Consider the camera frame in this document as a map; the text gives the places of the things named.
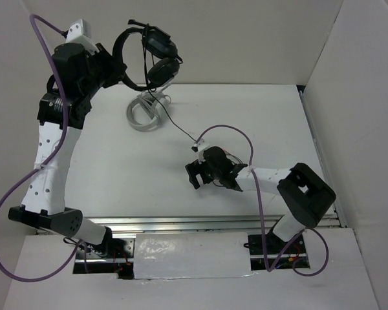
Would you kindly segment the black headphones with cable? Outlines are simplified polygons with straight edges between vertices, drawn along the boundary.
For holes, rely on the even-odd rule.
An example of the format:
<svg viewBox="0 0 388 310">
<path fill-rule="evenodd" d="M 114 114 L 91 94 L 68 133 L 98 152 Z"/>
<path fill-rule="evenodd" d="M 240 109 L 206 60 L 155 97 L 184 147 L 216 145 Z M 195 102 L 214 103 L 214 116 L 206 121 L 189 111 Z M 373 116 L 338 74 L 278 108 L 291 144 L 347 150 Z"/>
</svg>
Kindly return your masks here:
<svg viewBox="0 0 388 310">
<path fill-rule="evenodd" d="M 124 62 L 123 47 L 125 42 L 131 35 L 140 34 L 144 58 L 145 85 L 137 85 L 126 73 L 122 82 L 139 93 L 145 90 L 159 90 L 160 87 L 175 78 L 183 63 L 178 54 L 177 46 L 172 42 L 171 36 L 157 26 L 141 23 L 134 19 L 130 19 L 128 25 L 130 27 L 124 30 L 114 42 L 113 56 Z M 218 180 L 216 181 L 219 182 L 219 185 L 226 189 L 241 192 L 236 177 L 246 167 L 246 164 L 242 162 L 234 163 L 227 157 L 227 153 L 222 148 L 216 146 L 211 146 L 204 152 L 204 159 L 209 158 L 217 162 Z"/>
</svg>

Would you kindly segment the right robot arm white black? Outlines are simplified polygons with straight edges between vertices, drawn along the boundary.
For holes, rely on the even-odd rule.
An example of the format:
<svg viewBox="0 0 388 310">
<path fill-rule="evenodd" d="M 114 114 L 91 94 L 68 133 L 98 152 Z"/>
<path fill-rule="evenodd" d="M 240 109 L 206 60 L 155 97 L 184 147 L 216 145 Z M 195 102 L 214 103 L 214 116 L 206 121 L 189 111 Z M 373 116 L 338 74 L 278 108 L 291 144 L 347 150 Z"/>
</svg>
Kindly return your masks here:
<svg viewBox="0 0 388 310">
<path fill-rule="evenodd" d="M 268 250 L 286 251 L 291 239 L 304 229 L 318 226 L 336 200 L 336 193 L 307 164 L 297 163 L 289 169 L 253 168 L 245 163 L 233 163 L 217 146 L 194 144 L 197 159 L 186 165 L 189 182 L 195 189 L 219 182 L 226 189 L 255 191 L 282 197 L 287 211 L 265 234 Z"/>
</svg>

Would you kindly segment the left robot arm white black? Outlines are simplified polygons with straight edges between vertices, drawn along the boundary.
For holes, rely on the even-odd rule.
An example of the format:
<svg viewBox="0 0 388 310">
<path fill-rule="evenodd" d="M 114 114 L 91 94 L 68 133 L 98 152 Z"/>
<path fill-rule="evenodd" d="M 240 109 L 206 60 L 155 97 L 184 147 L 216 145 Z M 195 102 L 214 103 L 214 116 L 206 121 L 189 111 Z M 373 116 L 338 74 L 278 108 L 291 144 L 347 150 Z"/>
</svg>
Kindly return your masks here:
<svg viewBox="0 0 388 310">
<path fill-rule="evenodd" d="M 91 99 L 101 88 L 117 84 L 126 66 L 96 44 L 94 53 L 79 43 L 64 43 L 51 56 L 61 80 L 50 76 L 39 102 L 39 143 L 35 174 L 21 205 L 8 217 L 32 228 L 82 240 L 97 256 L 109 256 L 119 241 L 112 230 L 65 205 L 65 186 L 74 148 L 91 111 Z"/>
</svg>

